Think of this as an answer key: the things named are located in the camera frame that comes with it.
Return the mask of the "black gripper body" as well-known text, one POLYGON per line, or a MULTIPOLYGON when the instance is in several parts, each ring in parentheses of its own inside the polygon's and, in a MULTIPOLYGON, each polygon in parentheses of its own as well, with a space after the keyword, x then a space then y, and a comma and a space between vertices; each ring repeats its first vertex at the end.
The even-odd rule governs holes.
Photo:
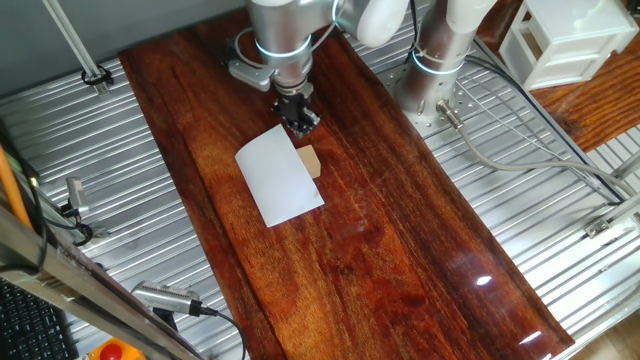
POLYGON ((303 81, 295 86, 285 87, 275 85, 278 97, 272 105, 272 109, 285 119, 301 119, 305 115, 311 103, 314 93, 313 85, 303 81))

